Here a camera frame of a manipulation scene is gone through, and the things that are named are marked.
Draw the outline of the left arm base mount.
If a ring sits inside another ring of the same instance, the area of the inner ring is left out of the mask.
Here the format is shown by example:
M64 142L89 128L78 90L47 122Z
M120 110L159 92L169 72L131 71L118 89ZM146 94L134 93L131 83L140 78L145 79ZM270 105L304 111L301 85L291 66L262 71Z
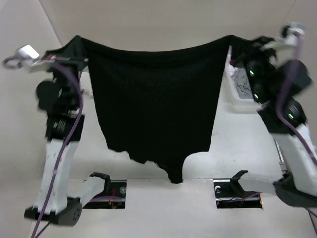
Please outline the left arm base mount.
M89 178L93 177L102 179L104 188L83 209L125 209L127 180L112 180L110 175L99 172L91 173Z

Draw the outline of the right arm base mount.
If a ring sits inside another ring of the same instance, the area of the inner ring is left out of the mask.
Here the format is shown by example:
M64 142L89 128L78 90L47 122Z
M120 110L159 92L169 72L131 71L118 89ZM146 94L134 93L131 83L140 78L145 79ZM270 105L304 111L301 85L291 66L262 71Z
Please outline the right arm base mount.
M218 209L263 208L260 193L244 191L238 182L241 176L247 172L247 170L241 170L231 178L215 178L213 180L215 202Z

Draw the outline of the black tank top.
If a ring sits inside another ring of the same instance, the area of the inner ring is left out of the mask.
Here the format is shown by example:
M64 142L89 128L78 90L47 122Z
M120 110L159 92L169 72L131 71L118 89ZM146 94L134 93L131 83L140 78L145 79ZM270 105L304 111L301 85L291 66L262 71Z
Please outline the black tank top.
M228 35L172 51L128 51L80 36L48 55L87 59L98 123L107 146L130 159L154 162L171 183L183 164L210 148L229 48L248 40Z

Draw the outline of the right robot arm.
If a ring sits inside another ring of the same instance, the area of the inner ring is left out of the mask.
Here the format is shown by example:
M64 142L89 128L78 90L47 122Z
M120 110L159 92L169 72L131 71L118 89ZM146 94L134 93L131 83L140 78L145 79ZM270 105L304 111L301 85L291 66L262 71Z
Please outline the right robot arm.
M301 35L276 40L258 37L231 60L244 67L258 115L279 145L286 171L277 176L241 170L230 180L235 196L258 192L276 195L291 207L317 206L317 154L307 117L295 96L312 84L307 67L299 60Z

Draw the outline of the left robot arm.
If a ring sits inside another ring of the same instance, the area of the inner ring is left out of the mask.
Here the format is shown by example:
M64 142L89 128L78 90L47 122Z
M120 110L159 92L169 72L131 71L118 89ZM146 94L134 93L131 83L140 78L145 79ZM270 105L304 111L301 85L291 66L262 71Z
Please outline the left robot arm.
M81 214L82 196L68 195L68 180L85 119L79 83L80 67L85 62L84 58L46 53L35 59L28 57L23 63L30 72L53 75L36 88L38 108L47 114L46 157L39 194L25 209L25 219L74 226Z

